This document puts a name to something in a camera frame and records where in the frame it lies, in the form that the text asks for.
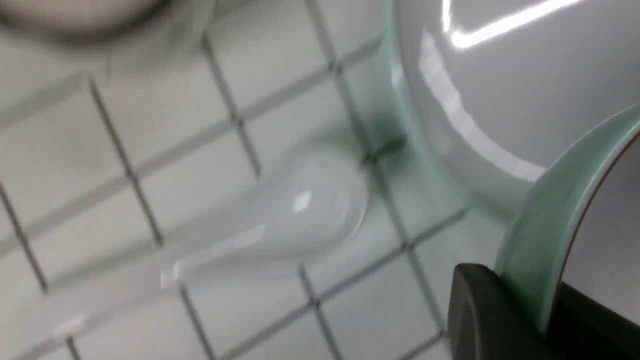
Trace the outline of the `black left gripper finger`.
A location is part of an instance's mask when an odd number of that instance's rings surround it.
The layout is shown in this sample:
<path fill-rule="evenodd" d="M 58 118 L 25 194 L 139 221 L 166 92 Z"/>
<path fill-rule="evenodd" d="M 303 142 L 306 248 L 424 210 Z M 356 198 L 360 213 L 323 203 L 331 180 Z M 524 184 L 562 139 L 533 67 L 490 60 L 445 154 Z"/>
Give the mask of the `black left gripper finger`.
<path fill-rule="evenodd" d="M 637 360 L 639 326 L 562 284 L 539 333 L 489 267 L 454 268 L 447 315 L 455 360 Z"/>

